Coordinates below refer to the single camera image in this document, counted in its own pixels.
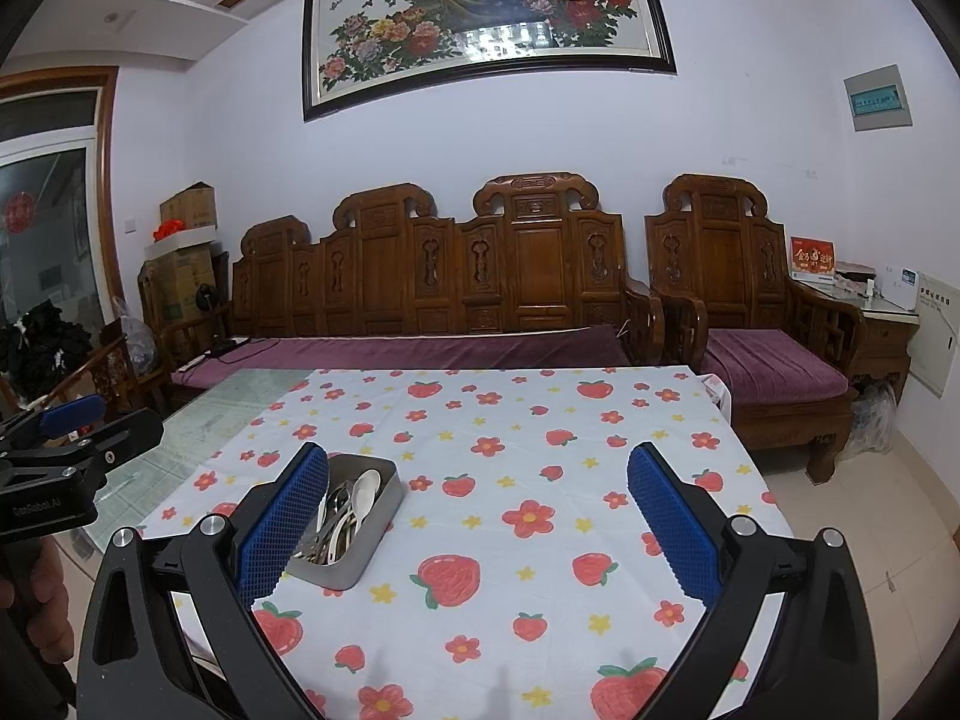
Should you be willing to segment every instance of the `framed painting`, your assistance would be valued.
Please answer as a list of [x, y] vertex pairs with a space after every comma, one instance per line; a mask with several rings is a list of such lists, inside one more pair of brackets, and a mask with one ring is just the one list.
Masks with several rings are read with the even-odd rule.
[[304, 119], [491, 73], [675, 73], [659, 0], [305, 0]]

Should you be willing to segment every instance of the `window pane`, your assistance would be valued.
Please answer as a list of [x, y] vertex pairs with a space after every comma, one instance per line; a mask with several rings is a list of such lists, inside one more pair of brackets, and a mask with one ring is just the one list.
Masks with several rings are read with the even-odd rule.
[[86, 151], [0, 167], [0, 322], [47, 298], [95, 342], [104, 317], [86, 227]]
[[0, 142], [37, 132], [93, 124], [97, 93], [59, 92], [0, 103]]

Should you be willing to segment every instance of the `beige floor tile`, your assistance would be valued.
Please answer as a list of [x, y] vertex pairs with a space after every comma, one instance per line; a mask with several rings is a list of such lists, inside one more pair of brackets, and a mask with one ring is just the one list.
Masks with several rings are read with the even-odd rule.
[[80, 571], [66, 555], [61, 554], [61, 562], [64, 564], [64, 584], [66, 584], [67, 595], [70, 598], [67, 616], [70, 618], [70, 625], [73, 626], [75, 642], [74, 656], [66, 664], [66, 667], [73, 678], [76, 679], [80, 637], [83, 635], [83, 620], [86, 617], [86, 607], [90, 602], [90, 593], [93, 591], [93, 581], [83, 571]]
[[899, 574], [950, 535], [930, 499], [894, 453], [865, 452], [842, 461], [833, 479], [822, 487], [833, 485], [846, 491], [891, 574]]
[[880, 720], [890, 720], [926, 676], [904, 594], [886, 584], [865, 595], [877, 651]]
[[768, 464], [763, 478], [797, 538], [813, 538], [822, 528], [837, 528], [850, 546], [853, 564], [864, 591], [885, 583], [887, 560], [871, 528], [854, 507], [846, 488], [834, 480], [813, 485], [801, 469], [782, 470]]
[[960, 620], [960, 553], [949, 538], [894, 577], [930, 669]]

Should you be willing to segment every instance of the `plastic bag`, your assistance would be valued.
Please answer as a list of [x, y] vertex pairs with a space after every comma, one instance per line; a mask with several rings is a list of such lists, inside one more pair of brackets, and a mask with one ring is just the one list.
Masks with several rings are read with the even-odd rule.
[[888, 382], [877, 382], [864, 389], [853, 401], [853, 428], [840, 459], [847, 460], [860, 452], [890, 451], [894, 439], [896, 396]]
[[120, 298], [113, 299], [113, 310], [120, 317], [120, 326], [127, 336], [127, 351], [133, 363], [133, 372], [137, 376], [149, 373], [157, 367], [157, 342], [154, 334], [136, 317], [130, 316], [130, 309]]

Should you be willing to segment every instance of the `finger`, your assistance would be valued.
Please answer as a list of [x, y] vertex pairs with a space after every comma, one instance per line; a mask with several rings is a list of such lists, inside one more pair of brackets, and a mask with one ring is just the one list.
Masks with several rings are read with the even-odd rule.
[[67, 605], [66, 587], [61, 584], [54, 597], [27, 623], [27, 635], [38, 650], [56, 643], [70, 629]]
[[64, 566], [59, 559], [59, 547], [52, 536], [40, 540], [40, 557], [30, 574], [30, 584], [37, 600], [45, 604], [58, 587], [64, 586]]
[[0, 579], [0, 608], [11, 608], [13, 595], [13, 585], [5, 579]]
[[41, 649], [40, 656], [48, 664], [63, 664], [73, 658], [73, 647], [73, 629], [67, 625], [66, 633], [53, 644]]

